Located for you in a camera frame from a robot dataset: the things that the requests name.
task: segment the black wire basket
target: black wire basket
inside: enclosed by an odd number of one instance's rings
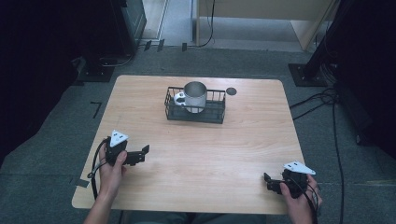
[[[225,91],[207,90],[206,104],[202,106],[192,105],[176,105],[174,97],[179,92],[183,91],[180,87],[168,87],[165,97],[165,114],[170,120],[186,120],[206,123],[219,123],[224,121],[225,115]],[[191,113],[193,109],[198,111],[203,109],[200,113]]]

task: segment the person's arm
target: person's arm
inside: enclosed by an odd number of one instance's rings
[[[318,183],[314,177],[312,177],[312,175],[307,175],[307,177],[308,185],[310,185],[312,189],[315,190],[315,193],[318,196],[318,205],[316,206],[320,206],[322,204],[322,199],[318,194]],[[280,183],[280,189],[282,190],[282,195],[285,197],[286,205],[288,206],[288,215],[291,222],[293,224],[312,224],[312,210],[305,196],[302,194],[300,197],[293,199],[290,195],[288,186],[286,186],[284,183]],[[306,191],[306,195],[310,198],[311,202],[314,203],[312,189],[309,188]]]
[[[126,169],[122,164],[126,160],[127,153],[122,151],[117,157],[114,166],[105,164],[99,169],[100,172],[100,189],[98,197],[92,206],[88,216],[85,218],[84,223],[101,224],[107,223],[110,214],[111,204],[119,191],[120,182]],[[99,151],[99,159],[103,161],[105,157],[105,144]]]

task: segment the wooden table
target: wooden table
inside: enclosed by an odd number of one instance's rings
[[[214,0],[196,1],[196,45],[200,45],[200,17],[212,15]],[[288,20],[303,50],[312,42],[320,25],[328,19],[336,0],[217,0],[215,17]]]
[[[212,90],[236,88],[236,95],[226,96],[223,124],[166,119],[167,88],[193,80]],[[146,161],[127,167],[114,209],[285,214],[283,197],[267,190],[262,175],[279,179],[284,163],[304,162],[278,80],[120,76],[82,179],[114,129],[129,134],[128,151],[150,144]],[[77,187],[72,204],[91,208],[91,187]]]

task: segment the mug handle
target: mug handle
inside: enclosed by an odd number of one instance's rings
[[[178,99],[185,99],[186,95],[184,94],[184,91],[181,91],[177,94],[175,94],[174,96],[174,101],[175,101],[175,105],[186,105],[185,101],[184,102],[178,102]]]

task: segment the human hand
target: human hand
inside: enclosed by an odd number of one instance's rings
[[[103,144],[99,150],[99,159],[100,161],[104,161],[106,157],[105,153],[106,144]],[[98,199],[102,199],[105,201],[109,201],[113,203],[116,198],[120,182],[122,180],[123,175],[126,172],[126,168],[122,166],[127,157],[127,152],[123,150],[119,156],[117,157],[114,166],[106,163],[100,167],[100,189]]]
[[[312,177],[312,175],[306,175],[308,178],[308,185],[312,187],[318,197],[318,204],[314,201],[313,191],[311,188],[306,190],[306,195],[311,200],[312,204],[314,205],[315,209],[316,206],[320,206],[322,204],[322,199],[318,194],[318,183]],[[280,183],[280,189],[282,191],[282,195],[285,197],[286,205],[288,206],[288,214],[290,220],[293,224],[310,224],[313,223],[313,214],[311,207],[309,206],[308,200],[302,194],[300,197],[293,199],[290,195],[290,190],[288,186],[284,183]]]

